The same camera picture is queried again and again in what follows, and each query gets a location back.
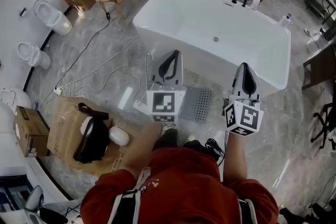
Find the white freestanding bathtub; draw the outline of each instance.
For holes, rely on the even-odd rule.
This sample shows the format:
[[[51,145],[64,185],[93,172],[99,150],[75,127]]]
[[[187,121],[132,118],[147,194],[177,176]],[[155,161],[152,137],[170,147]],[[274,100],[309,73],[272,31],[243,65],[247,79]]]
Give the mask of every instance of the white freestanding bathtub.
[[[154,58],[177,49],[184,68],[224,90],[242,62],[258,74],[261,96],[287,85],[290,31],[240,2],[149,0],[133,23]]]

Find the white toilet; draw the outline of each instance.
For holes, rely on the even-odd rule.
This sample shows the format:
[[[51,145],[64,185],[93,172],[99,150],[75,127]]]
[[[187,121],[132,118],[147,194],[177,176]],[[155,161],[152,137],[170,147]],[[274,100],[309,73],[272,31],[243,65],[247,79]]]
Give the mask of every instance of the white toilet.
[[[16,107],[31,109],[32,102],[27,93],[19,88],[3,88],[0,90],[0,100],[15,113]]]
[[[35,44],[20,42],[16,52],[20,59],[26,61],[31,67],[42,67],[47,70],[50,66],[50,57]]]
[[[37,0],[33,5],[35,15],[56,33],[65,36],[72,29],[72,23],[58,9],[46,0]]]

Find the black office chair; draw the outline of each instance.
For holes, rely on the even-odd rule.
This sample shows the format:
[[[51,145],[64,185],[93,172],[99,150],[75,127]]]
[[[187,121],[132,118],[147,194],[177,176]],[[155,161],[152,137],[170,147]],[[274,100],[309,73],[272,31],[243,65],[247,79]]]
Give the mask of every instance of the black office chair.
[[[321,132],[319,132],[317,136],[313,137],[310,140],[310,142],[313,143],[316,139],[318,139],[323,134],[323,142],[322,142],[322,146],[320,146],[320,149],[324,148],[328,133],[334,130],[334,128],[336,127],[336,82],[334,82],[334,85],[333,85],[332,103],[325,104],[323,106],[322,112],[326,114],[325,120],[323,120],[320,113],[314,113],[313,115],[314,118],[315,117],[319,118],[323,127],[322,127]],[[333,139],[329,139],[329,141],[332,144],[332,149],[336,150],[336,142]]]

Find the black bag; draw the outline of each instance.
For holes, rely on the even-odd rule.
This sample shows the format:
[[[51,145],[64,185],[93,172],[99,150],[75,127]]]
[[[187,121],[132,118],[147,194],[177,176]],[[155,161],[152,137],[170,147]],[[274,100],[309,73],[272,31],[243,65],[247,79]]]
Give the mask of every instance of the black bag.
[[[99,161],[104,156],[110,143],[109,129],[103,122],[103,120],[109,119],[109,114],[101,111],[95,111],[84,103],[79,103],[78,109],[80,112],[91,116],[92,119],[89,121],[85,129],[82,140],[80,141],[73,158],[84,164]]]

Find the red shirt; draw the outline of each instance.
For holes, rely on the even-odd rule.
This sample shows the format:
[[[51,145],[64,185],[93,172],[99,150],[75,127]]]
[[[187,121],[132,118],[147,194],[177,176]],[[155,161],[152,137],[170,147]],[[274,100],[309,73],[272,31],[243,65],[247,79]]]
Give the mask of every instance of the red shirt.
[[[240,223],[238,197],[250,199],[258,224],[276,224],[278,206],[258,181],[222,185],[214,159],[188,148],[159,148],[152,153],[151,176],[142,187],[139,224],[176,223],[190,217],[212,223]],[[106,224],[114,199],[135,187],[127,170],[100,177],[80,209],[84,224]]]

